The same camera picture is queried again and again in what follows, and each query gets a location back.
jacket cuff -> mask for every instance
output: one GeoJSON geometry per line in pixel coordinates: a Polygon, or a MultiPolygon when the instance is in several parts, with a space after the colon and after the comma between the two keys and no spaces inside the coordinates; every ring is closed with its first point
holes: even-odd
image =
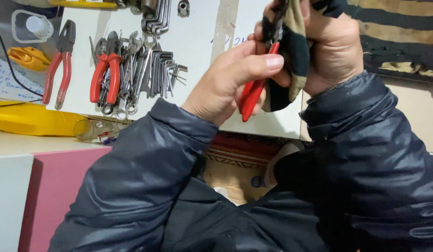
{"type": "Polygon", "coordinates": [[[204,121],[162,98],[156,101],[148,115],[203,144],[209,144],[218,132],[215,124],[204,121]]]}
{"type": "Polygon", "coordinates": [[[300,117],[309,127],[335,123],[374,106],[388,91],[381,78],[365,70],[309,99],[300,117]]]}

black cable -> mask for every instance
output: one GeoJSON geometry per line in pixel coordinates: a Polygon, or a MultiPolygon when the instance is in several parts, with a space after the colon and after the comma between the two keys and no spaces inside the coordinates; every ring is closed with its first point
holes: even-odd
{"type": "Polygon", "coordinates": [[[26,102],[13,103],[13,104],[0,105],[0,108],[2,108],[2,107],[9,107],[9,106],[15,106],[15,105],[22,105],[22,104],[25,104],[25,103],[36,102],[36,101],[41,101],[41,99],[39,99],[39,100],[31,100],[31,101],[26,101],[26,102]]]}
{"type": "Polygon", "coordinates": [[[12,74],[12,77],[14,78],[14,80],[15,80],[15,81],[19,84],[19,86],[21,86],[22,88],[26,89],[27,91],[29,91],[29,92],[31,92],[31,93],[33,93],[33,94],[35,94],[35,95],[38,95],[38,96],[41,96],[41,97],[42,97],[42,96],[43,96],[42,94],[38,94],[38,93],[34,92],[33,90],[27,88],[24,84],[20,83],[20,81],[18,80],[18,78],[17,78],[16,75],[14,74],[14,70],[12,69],[11,61],[10,61],[10,59],[9,59],[9,57],[8,57],[8,53],[7,53],[7,50],[6,50],[6,47],[5,47],[5,43],[3,43],[3,39],[2,39],[2,37],[1,37],[1,35],[0,35],[0,43],[1,43],[1,45],[2,45],[3,52],[5,53],[6,60],[7,60],[7,62],[8,62],[8,66],[9,66],[9,69],[11,70],[11,74],[12,74]]]}

cardboard box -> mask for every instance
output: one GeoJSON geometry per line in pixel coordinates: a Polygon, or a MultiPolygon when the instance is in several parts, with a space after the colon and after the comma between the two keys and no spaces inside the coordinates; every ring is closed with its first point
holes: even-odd
{"type": "MultiPolygon", "coordinates": [[[[397,108],[408,118],[412,131],[433,152],[433,83],[418,82],[396,77],[383,77],[385,85],[399,98],[397,108]]],[[[307,108],[310,96],[303,93],[302,110],[307,108]]],[[[300,139],[311,141],[307,123],[301,121],[300,139]]]]}

black jacket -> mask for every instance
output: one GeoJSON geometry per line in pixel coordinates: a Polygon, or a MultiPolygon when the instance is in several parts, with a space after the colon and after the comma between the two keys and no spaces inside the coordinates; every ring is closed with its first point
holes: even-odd
{"type": "MultiPolygon", "coordinates": [[[[364,72],[301,114],[362,252],[433,251],[433,156],[396,105],[364,72]]],[[[217,130],[159,99],[87,171],[49,251],[159,250],[173,198],[217,130]]]]}

left hand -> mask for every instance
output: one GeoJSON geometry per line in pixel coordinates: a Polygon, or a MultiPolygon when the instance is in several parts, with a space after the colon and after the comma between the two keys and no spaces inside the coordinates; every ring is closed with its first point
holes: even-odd
{"type": "MultiPolygon", "coordinates": [[[[237,109],[247,82],[270,78],[283,67],[278,54],[265,54],[265,45],[247,41],[221,54],[192,90],[182,108],[203,120],[221,126],[237,109]]],[[[256,115],[263,106],[266,91],[254,107],[256,115]]]]}

